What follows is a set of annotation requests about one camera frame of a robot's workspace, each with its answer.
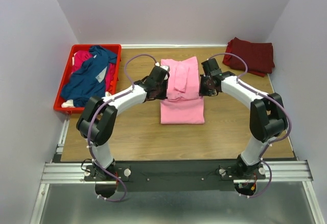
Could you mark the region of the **pink t-shirt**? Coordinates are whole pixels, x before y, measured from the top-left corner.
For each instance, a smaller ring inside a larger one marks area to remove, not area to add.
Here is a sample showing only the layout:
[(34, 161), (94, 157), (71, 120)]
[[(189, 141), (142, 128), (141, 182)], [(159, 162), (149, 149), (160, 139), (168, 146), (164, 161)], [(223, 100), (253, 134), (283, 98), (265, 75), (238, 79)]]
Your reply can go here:
[(161, 124), (204, 124), (204, 100), (199, 95), (197, 58), (162, 59), (170, 68), (167, 98), (160, 102)]

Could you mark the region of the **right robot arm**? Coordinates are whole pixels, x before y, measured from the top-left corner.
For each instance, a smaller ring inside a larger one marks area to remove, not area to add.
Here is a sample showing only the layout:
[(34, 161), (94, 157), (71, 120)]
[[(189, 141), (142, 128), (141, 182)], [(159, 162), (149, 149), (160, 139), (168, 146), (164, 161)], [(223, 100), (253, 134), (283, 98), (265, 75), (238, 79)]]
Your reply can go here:
[(211, 97), (225, 93), (250, 111), (250, 140), (236, 162), (223, 169), (231, 177), (246, 179), (258, 169), (268, 147), (291, 125), (282, 98), (277, 93), (267, 94), (253, 88), (230, 71), (221, 71), (215, 58), (202, 62), (201, 66), (204, 74), (200, 76), (199, 95)]

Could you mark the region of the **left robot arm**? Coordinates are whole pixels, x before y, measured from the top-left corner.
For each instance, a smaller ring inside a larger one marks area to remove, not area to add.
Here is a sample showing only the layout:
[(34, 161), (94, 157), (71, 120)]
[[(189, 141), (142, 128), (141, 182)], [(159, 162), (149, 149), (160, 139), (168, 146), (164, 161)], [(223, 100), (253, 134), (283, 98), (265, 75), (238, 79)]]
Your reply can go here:
[(109, 97), (94, 96), (87, 102), (76, 127), (87, 141), (92, 164), (101, 180), (118, 179), (113, 172), (114, 158), (109, 148), (117, 116), (146, 101), (166, 99), (169, 71), (167, 65), (156, 65), (148, 76), (132, 82), (127, 89)]

